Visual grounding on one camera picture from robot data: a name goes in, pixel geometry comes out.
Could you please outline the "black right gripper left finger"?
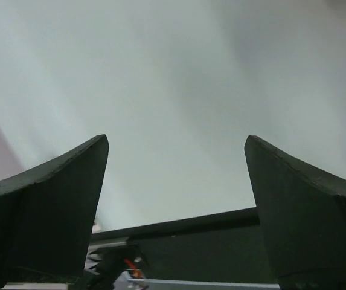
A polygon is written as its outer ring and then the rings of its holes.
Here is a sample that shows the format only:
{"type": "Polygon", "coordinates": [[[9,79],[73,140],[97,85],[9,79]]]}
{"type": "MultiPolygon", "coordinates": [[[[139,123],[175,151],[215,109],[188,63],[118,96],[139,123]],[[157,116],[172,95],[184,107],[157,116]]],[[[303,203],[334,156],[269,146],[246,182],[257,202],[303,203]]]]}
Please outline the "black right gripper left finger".
{"type": "Polygon", "coordinates": [[[107,136],[97,135],[0,181],[0,289],[82,276],[108,153],[107,136]]]}

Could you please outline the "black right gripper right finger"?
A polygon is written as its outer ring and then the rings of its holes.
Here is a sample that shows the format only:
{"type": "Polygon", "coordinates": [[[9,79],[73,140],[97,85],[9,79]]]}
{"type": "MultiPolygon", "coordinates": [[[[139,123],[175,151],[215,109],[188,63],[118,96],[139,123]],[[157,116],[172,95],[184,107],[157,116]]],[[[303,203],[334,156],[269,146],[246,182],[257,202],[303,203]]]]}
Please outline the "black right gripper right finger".
{"type": "Polygon", "coordinates": [[[346,180],[249,136],[246,163],[281,289],[346,289],[346,180]]]}

